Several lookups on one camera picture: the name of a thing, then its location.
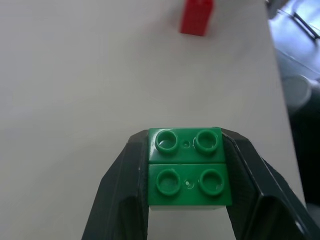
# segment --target lego stud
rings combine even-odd
[[[155,148],[164,154],[171,154],[178,148],[178,136],[170,130],[163,130],[155,137]]]
[[[211,155],[217,149],[218,135],[209,130],[198,132],[194,139],[195,149],[204,155]]]
[[[166,196],[173,196],[181,188],[180,176],[173,169],[162,170],[156,177],[156,188]]]
[[[217,170],[207,169],[200,175],[199,186],[205,194],[217,196],[224,190],[225,181]]]

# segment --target white object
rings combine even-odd
[[[101,178],[144,129],[249,138],[303,201],[263,1],[218,0],[205,37],[183,1],[0,3],[0,238],[79,240]],[[225,208],[151,211],[149,240],[234,239]]]

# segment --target red block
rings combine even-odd
[[[214,5],[214,0],[186,0],[180,32],[204,36]]]

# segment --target green lego brick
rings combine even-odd
[[[149,164],[222,164],[222,132],[211,128],[150,128]]]
[[[225,164],[149,164],[149,206],[230,206]]]

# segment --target stacked lego bricks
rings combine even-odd
[[[151,128],[148,151],[149,206],[231,205],[220,128]]]

